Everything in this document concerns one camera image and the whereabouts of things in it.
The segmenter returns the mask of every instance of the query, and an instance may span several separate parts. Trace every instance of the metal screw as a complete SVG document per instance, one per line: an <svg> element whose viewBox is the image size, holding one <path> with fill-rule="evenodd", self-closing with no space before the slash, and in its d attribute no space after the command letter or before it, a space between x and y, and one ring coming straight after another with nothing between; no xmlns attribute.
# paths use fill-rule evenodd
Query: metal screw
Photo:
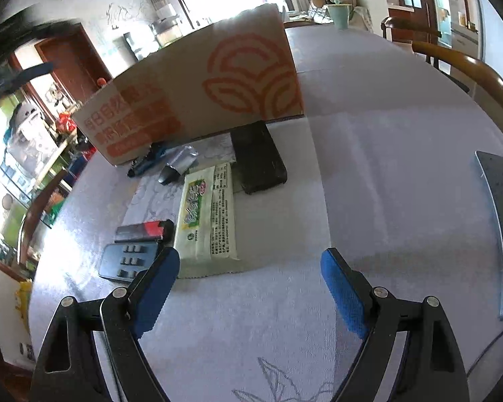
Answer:
<svg viewBox="0 0 503 402"><path fill-rule="evenodd" d="M440 305L440 301L438 300L438 298L437 297L433 297L433 296L429 296L427 298L427 303L431 307L437 307L438 305Z"/></svg>
<svg viewBox="0 0 503 402"><path fill-rule="evenodd" d="M374 290L374 295L378 297L387 297L389 294L389 291L387 289L384 289L384 287L375 287Z"/></svg>
<svg viewBox="0 0 503 402"><path fill-rule="evenodd" d="M115 298L120 298L126 295L126 288L124 287L118 287L112 292L112 296Z"/></svg>
<svg viewBox="0 0 503 402"><path fill-rule="evenodd" d="M62 307L68 307L68 306L72 305L73 302L74 302L74 299L71 296L67 296L62 299Z"/></svg>

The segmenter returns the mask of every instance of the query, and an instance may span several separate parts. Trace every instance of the black cable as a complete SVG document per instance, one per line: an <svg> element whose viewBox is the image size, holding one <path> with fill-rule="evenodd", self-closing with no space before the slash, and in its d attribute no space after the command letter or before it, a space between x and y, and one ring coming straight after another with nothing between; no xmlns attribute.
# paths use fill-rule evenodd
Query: black cable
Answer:
<svg viewBox="0 0 503 402"><path fill-rule="evenodd" d="M465 377L468 378L473 372L473 369L475 369L475 366L479 363L479 361L486 355L486 353L490 350L490 348L503 336L503 330L499 334L497 334L494 339L490 342L486 348L483 349L483 352L477 357L475 362L472 364L472 366L469 368L468 372L466 373Z"/></svg>

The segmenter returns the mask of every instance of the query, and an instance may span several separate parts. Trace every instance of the blue gripper pad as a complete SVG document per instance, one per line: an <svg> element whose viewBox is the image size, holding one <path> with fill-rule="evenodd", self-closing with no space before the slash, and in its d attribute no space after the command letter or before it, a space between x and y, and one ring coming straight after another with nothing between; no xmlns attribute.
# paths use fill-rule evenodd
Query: blue gripper pad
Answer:
<svg viewBox="0 0 503 402"><path fill-rule="evenodd" d="M168 255L158 267L151 284L136 305L135 321L132 326L132 333L136 339L140 339L144 332L153 329L179 273L181 265L178 252L169 247L165 248L165 250L169 251Z"/></svg>
<svg viewBox="0 0 503 402"><path fill-rule="evenodd" d="M346 327L364 339L369 329L365 325L363 304L328 250L322 253L320 269Z"/></svg>

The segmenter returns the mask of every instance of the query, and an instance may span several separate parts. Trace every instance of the snack package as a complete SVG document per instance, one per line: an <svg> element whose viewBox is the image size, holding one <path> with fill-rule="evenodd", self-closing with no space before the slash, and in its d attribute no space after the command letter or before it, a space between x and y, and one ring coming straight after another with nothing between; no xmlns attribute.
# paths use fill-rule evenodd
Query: snack package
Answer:
<svg viewBox="0 0 503 402"><path fill-rule="evenodd" d="M236 256L231 166L222 163L186 176L175 249L181 258L179 278L240 272Z"/></svg>

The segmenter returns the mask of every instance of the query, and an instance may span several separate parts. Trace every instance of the teal cup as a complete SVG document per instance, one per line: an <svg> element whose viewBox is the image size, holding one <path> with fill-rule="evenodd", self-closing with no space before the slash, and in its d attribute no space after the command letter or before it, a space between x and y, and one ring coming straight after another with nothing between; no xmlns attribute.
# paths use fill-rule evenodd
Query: teal cup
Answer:
<svg viewBox="0 0 503 402"><path fill-rule="evenodd" d="M352 5L349 4L330 4L326 6L331 19L334 20L334 25L339 30L349 28L349 15Z"/></svg>

